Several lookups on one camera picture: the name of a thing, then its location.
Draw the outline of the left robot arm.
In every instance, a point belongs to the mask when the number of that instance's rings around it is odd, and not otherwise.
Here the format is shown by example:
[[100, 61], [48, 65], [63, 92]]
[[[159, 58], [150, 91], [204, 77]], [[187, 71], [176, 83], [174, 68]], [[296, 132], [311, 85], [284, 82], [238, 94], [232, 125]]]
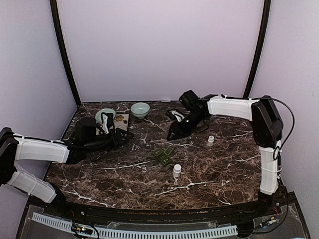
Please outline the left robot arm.
[[73, 165], [84, 160], [88, 153], [116, 150], [133, 137], [133, 133], [115, 127], [112, 114], [106, 115], [102, 126], [94, 118], [81, 118], [68, 140], [26, 137], [4, 127], [0, 132], [0, 183], [51, 204], [52, 211], [59, 217], [66, 217], [70, 213], [70, 205], [64, 202], [65, 196], [58, 187], [26, 171], [18, 165], [18, 161], [37, 160]]

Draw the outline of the white pill bottle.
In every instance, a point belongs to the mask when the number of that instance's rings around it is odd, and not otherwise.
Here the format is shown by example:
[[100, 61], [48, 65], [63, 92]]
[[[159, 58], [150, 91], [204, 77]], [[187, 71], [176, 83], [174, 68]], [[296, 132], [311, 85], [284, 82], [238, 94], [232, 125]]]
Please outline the white pill bottle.
[[212, 146], [214, 144], [214, 136], [210, 135], [207, 140], [207, 144]]
[[173, 167], [173, 177], [178, 178], [181, 174], [181, 165], [175, 164]]

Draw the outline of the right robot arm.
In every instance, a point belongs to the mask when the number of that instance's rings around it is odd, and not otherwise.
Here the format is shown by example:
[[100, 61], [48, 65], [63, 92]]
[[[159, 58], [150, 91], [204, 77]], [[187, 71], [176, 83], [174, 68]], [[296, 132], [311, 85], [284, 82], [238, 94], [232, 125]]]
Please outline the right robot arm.
[[167, 140], [190, 136], [195, 127], [210, 116], [228, 116], [248, 120], [253, 130], [253, 139], [261, 154], [260, 192], [273, 195], [279, 188], [281, 152], [284, 123], [275, 105], [278, 102], [270, 96], [259, 98], [237, 98], [225, 95], [207, 95], [200, 98], [192, 91], [184, 92], [179, 101], [189, 111], [181, 120], [175, 120], [169, 127]]

